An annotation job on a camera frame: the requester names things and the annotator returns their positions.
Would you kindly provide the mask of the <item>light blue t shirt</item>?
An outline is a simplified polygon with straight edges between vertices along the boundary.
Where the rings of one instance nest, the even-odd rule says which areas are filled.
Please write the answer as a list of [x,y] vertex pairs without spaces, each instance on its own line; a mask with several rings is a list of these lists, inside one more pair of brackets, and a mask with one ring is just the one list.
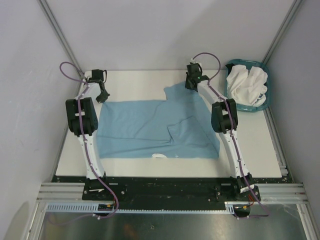
[[217,159],[220,141],[203,98],[183,83],[166,87],[165,100],[105,102],[97,130],[100,158]]

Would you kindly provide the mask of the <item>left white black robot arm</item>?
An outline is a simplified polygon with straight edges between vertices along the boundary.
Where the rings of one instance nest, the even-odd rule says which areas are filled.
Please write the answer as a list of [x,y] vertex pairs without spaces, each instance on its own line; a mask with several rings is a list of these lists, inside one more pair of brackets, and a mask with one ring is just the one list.
[[105,200],[110,196],[111,188],[104,184],[106,172],[100,160],[97,131],[99,118],[95,103],[102,104],[110,96],[105,88],[108,72],[93,69],[85,72],[83,90],[75,98],[65,102],[69,130],[77,137],[85,160],[86,180],[84,193],[94,194]]

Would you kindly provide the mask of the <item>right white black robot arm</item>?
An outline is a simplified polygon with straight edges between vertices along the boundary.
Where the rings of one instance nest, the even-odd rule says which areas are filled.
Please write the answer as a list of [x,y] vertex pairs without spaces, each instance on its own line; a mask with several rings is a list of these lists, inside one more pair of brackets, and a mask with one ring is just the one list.
[[197,91],[211,104],[211,126],[219,134],[224,145],[231,170],[231,179],[235,185],[230,188],[231,196],[242,201],[248,195],[257,198],[259,192],[248,170],[238,142],[238,113],[236,102],[226,98],[211,86],[208,76],[203,75],[200,63],[191,61],[187,65],[185,87]]

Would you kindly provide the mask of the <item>black t shirt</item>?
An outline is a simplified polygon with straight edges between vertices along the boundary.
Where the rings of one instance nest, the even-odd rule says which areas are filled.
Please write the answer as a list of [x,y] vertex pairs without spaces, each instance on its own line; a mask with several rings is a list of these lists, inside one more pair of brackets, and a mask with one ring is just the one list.
[[228,63],[225,65],[226,69],[227,69],[227,75],[229,75],[232,71],[232,68],[233,68],[234,64],[233,63]]

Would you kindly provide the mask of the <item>white t shirt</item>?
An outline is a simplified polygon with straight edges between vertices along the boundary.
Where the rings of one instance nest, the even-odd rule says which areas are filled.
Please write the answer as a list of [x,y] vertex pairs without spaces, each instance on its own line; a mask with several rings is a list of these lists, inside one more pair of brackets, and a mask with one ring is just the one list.
[[226,78],[226,95],[237,104],[260,107],[267,99],[268,74],[260,67],[250,70],[245,65],[234,65]]

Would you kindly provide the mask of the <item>left aluminium frame post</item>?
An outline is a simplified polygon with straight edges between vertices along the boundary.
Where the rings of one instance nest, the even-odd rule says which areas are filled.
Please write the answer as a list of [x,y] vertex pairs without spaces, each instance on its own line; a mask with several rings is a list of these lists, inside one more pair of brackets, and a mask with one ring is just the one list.
[[46,17],[47,21],[49,22],[49,25],[53,29],[53,32],[55,33],[55,36],[57,37],[60,45],[62,46],[62,49],[64,50],[65,54],[67,55],[69,61],[74,64],[78,69],[78,75],[82,78],[82,70],[79,65],[79,62],[70,46],[70,44],[67,41],[67,38],[65,37],[65,34],[63,33],[63,30],[60,26],[60,24],[57,21],[57,18],[55,17],[54,12],[52,11],[50,5],[48,4],[47,0],[37,0],[37,3],[39,4],[44,16]]

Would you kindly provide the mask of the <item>aluminium frame post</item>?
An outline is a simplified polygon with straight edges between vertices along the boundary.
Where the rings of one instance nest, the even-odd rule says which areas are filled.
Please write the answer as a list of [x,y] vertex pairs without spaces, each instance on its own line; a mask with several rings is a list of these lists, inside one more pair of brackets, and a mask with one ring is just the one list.
[[301,7],[305,3],[305,0],[294,0],[284,17],[275,37],[272,40],[271,45],[269,46],[262,63],[267,65],[272,56],[274,55],[275,51],[279,47],[280,43],[282,42],[283,38],[285,37],[287,31],[289,30],[290,26],[292,25],[293,21],[295,20],[297,14],[299,13]]
[[55,36],[57,37],[60,45],[62,46],[62,49],[64,50],[65,54],[67,55],[69,61],[74,64],[78,69],[78,75],[82,78],[82,70],[79,65],[79,62],[70,46],[70,44],[67,41],[67,38],[65,37],[65,34],[63,33],[63,30],[60,26],[60,24],[57,21],[57,18],[55,17],[54,12],[52,11],[50,5],[48,4],[47,0],[37,0],[37,3],[39,4],[44,16],[46,17],[47,21],[49,22],[49,25],[53,29],[53,32],[55,33]]

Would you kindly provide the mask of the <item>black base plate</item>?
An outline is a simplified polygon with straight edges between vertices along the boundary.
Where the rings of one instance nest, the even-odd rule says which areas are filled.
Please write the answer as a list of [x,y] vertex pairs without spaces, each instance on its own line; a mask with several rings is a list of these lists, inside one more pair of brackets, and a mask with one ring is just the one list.
[[83,200],[120,202],[134,197],[209,197],[217,201],[260,200],[260,191],[249,175],[242,177],[99,177],[86,179]]

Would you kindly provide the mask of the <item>right aluminium frame post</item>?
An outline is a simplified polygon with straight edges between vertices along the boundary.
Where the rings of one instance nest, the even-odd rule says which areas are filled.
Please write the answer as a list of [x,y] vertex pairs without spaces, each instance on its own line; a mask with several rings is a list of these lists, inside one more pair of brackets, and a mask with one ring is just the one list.
[[289,30],[290,26],[292,25],[293,21],[295,20],[297,14],[299,13],[301,7],[305,3],[305,0],[294,0],[284,17],[275,37],[272,40],[271,45],[269,46],[262,63],[267,65],[272,56],[274,55],[275,51],[279,47],[280,43],[282,42],[283,38],[285,37],[287,31]]

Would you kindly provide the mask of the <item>aluminium front rail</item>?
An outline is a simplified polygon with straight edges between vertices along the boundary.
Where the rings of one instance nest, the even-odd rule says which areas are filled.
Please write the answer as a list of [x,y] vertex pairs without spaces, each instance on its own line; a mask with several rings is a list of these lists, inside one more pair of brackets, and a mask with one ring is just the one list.
[[[36,197],[38,202],[81,202],[83,183],[42,183]],[[302,183],[258,183],[263,204],[307,204]]]

